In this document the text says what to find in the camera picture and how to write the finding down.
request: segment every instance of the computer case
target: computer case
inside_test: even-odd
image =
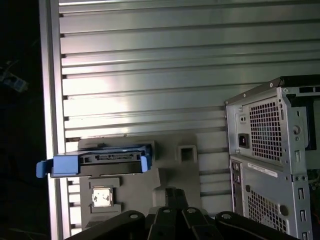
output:
[[[301,75],[225,101],[234,212],[302,240],[319,221],[318,99],[320,75]]]

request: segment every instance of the dark background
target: dark background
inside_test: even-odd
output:
[[[29,83],[23,93],[0,83],[0,240],[50,239],[39,8],[37,0],[0,1],[0,67]],[[25,233],[35,232],[46,236]]]

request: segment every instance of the ventilation grille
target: ventilation grille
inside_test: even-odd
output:
[[[254,156],[280,161],[282,157],[279,109],[275,102],[250,107]]]
[[[248,196],[249,218],[260,224],[287,233],[287,223],[278,216],[278,205],[251,190]]]

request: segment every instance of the metal computer chassis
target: metal computer chassis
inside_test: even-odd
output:
[[[233,210],[303,240],[313,239],[307,170],[320,169],[319,97],[320,75],[284,76],[225,102]]]

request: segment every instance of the metal wall panel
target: metal wall panel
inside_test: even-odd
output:
[[[320,74],[318,1],[47,1],[56,152],[79,138],[195,133],[211,216],[232,207],[223,101],[281,75]],[[61,187],[66,238],[80,231],[78,178]]]

